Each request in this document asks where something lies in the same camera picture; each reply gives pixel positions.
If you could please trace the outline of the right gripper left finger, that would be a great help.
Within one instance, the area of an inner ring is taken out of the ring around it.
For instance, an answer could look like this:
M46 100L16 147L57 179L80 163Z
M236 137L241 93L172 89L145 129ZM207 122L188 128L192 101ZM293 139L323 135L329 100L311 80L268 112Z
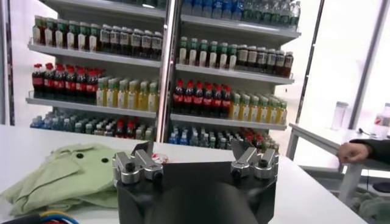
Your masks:
M113 184L136 184L141 177L158 183L164 175L163 166L152 159L154 142L137 144L129 156L126 152L115 153L112 158Z

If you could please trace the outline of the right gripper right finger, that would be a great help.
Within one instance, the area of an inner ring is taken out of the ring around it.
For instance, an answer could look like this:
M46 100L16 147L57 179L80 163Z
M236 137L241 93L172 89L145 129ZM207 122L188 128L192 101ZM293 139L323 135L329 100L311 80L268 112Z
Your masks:
M233 139L230 148L235 157L231 163L231 176L242 179L252 174L258 179L276 178L278 175L278 154L274 149L258 153L252 144Z

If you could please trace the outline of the person's hand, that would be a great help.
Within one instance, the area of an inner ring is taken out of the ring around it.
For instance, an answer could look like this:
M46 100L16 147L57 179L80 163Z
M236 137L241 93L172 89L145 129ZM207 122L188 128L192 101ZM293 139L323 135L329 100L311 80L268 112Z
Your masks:
M371 151L365 144L347 142L340 146L336 156L342 164L358 163L367 159Z

